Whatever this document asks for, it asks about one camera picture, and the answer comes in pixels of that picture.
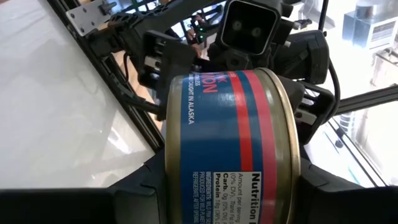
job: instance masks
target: cable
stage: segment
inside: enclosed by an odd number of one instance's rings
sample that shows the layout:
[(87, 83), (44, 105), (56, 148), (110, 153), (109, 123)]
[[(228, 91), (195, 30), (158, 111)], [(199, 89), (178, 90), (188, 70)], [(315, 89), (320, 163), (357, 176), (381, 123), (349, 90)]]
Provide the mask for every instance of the cable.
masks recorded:
[(319, 26), (318, 26), (318, 30), (320, 31), (323, 31), (323, 28), (325, 26), (326, 12), (328, 10), (328, 5), (329, 5), (329, 0), (323, 0), (321, 16), (319, 18)]
[(332, 118), (335, 115), (335, 113), (337, 112), (337, 109), (340, 106), (340, 98), (341, 98), (340, 83), (338, 81), (337, 73), (336, 73), (335, 67), (333, 66), (333, 63), (331, 62), (330, 58), (329, 58), (329, 61), (330, 61), (329, 72), (330, 72), (331, 79), (333, 81), (333, 85), (335, 86), (335, 104), (333, 105), (333, 108), (330, 111), (329, 115), (323, 121), (324, 124), (326, 122), (328, 122), (330, 120), (330, 118)]
[(124, 73), (126, 74), (126, 83), (129, 83), (129, 69), (127, 67), (127, 58), (128, 58), (127, 52), (124, 53), (123, 55), (123, 64), (124, 64)]

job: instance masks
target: red stripe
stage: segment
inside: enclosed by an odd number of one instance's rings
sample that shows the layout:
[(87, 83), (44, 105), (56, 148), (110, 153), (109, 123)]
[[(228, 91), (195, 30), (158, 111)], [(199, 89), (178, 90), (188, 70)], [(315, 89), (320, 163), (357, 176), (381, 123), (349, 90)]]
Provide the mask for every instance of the red stripe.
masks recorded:
[(234, 91), (236, 113), (238, 114), (239, 142), (241, 146), (241, 168), (242, 171), (253, 171), (253, 153), (251, 149), (251, 133), (249, 124), (249, 113), (246, 107), (246, 99), (243, 87), (238, 76), (234, 72), (228, 72)]
[(254, 94), (257, 112), (260, 122), (261, 143), (262, 143), (262, 166), (264, 169), (263, 179), (263, 202), (261, 210), (262, 224), (274, 222), (274, 210), (276, 201), (276, 160), (275, 141), (272, 130), (271, 112), (268, 100), (260, 80), (253, 71), (243, 71), (247, 76)]

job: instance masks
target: can rim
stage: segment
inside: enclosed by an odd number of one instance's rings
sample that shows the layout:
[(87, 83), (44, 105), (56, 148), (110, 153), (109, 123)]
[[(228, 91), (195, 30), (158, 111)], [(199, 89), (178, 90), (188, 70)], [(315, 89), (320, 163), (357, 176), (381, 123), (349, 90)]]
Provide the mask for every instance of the can rim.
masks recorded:
[(290, 143), (290, 162), (292, 166), (292, 191), (290, 196), (290, 205), (289, 212), (287, 217), (287, 223), (292, 223), (293, 221), (293, 209), (295, 205), (295, 187), (297, 184), (297, 179), (300, 177), (301, 173), (301, 165), (300, 165), (300, 148), (299, 148), (299, 140), (297, 137), (297, 129), (293, 115), (293, 109), (290, 105), (289, 97), (285, 91), (285, 88), (282, 82), (279, 80), (278, 76), (268, 68), (257, 68), (262, 70), (271, 78), (274, 85), (277, 87), (277, 91), (282, 102), (282, 106), (284, 108), (284, 114), (287, 122), (287, 129), (289, 133), (289, 143)]

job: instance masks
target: metal can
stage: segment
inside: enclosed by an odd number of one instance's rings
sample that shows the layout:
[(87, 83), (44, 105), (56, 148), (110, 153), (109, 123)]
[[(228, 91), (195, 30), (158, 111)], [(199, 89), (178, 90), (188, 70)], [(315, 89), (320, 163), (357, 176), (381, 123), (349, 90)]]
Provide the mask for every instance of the metal can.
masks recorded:
[(291, 222), (299, 144), (275, 73), (175, 77), (166, 128), (170, 223)]

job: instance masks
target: can label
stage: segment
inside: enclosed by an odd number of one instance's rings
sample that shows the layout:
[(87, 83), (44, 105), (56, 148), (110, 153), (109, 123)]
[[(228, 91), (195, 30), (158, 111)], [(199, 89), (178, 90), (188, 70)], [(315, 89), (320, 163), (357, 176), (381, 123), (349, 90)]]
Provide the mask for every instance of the can label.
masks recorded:
[(257, 223), (261, 172), (214, 172), (213, 223)]
[(183, 223), (273, 223), (274, 134), (256, 74), (189, 74), (180, 130)]

